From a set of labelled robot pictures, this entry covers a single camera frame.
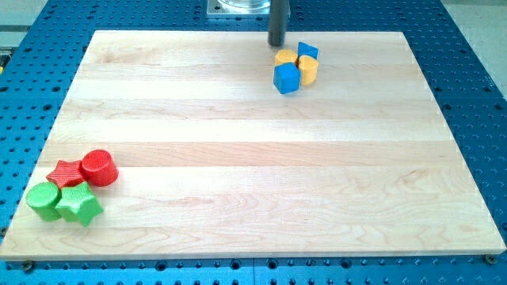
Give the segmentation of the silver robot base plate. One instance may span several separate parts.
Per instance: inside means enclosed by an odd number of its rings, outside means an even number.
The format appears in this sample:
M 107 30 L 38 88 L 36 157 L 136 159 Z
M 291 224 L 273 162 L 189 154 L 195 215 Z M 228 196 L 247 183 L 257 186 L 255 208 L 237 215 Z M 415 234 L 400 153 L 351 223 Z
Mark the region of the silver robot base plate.
M 206 0 L 207 19 L 268 17 L 270 0 Z

